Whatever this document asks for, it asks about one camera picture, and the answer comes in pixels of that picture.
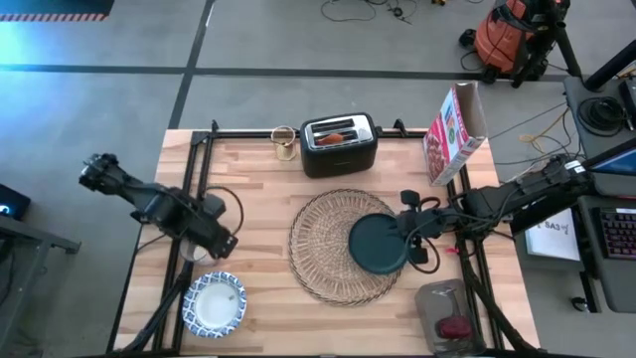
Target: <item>desk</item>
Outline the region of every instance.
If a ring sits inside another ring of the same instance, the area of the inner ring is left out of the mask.
[[[167,131],[156,181],[181,187],[191,136],[191,130]],[[240,196],[245,209],[245,221],[238,233],[238,245],[231,256],[213,268],[195,267],[194,278],[211,270],[226,270],[235,274],[247,290],[247,310],[238,330],[225,338],[200,338],[186,329],[180,347],[181,354],[430,353],[413,298],[423,284],[461,277],[458,257],[445,252],[445,249],[454,247],[453,235],[444,235],[435,242],[442,256],[439,272],[424,275],[406,267],[386,296],[355,308],[329,306],[305,292],[289,269],[286,249],[296,213],[311,198],[329,190],[365,190],[384,200],[394,211],[403,207],[399,201],[399,191],[403,189],[418,191],[422,197],[437,196],[443,202],[447,197],[446,188],[431,188],[427,185],[421,138],[381,138],[373,168],[319,180],[304,175],[300,154],[292,161],[277,160],[268,139],[217,138],[214,140],[210,171],[209,183],[227,186]],[[471,157],[468,172],[475,188],[498,185],[488,142],[482,144]],[[198,174],[195,170],[194,177],[198,178]],[[233,228],[239,218],[236,203],[221,192],[219,196],[226,200],[228,206],[228,211],[220,221]],[[507,226],[501,226],[499,230],[509,232]],[[139,245],[158,234],[155,228],[145,228]],[[169,249],[170,240],[159,241],[135,258],[113,348],[122,348],[129,343],[156,308]],[[492,236],[485,242],[484,249],[495,299],[525,339],[539,346],[514,243]],[[479,312],[488,342],[490,331],[483,306]],[[168,340],[168,336],[172,337],[174,315],[171,319],[168,320],[164,341]]]

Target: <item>computer keyboard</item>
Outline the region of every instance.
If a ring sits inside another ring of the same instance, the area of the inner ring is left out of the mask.
[[[636,260],[636,211],[600,209],[597,213],[607,256],[614,259]]]

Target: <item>toaster slot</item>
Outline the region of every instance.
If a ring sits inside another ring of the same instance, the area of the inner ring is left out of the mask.
[[[343,119],[343,120],[336,120],[336,121],[325,122],[325,123],[312,124],[311,131],[314,133],[321,133],[326,131],[349,129],[353,126],[354,126],[353,119]]]

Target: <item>small glass cup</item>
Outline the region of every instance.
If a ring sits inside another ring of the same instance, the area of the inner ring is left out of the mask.
[[[274,143],[276,158],[291,160],[296,156],[296,131],[294,128],[282,125],[271,131],[271,141]]]

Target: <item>clear plastic container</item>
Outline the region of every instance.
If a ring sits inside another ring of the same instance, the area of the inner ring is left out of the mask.
[[[461,279],[422,286],[415,295],[415,306],[426,344],[437,357],[478,355],[486,349]]]

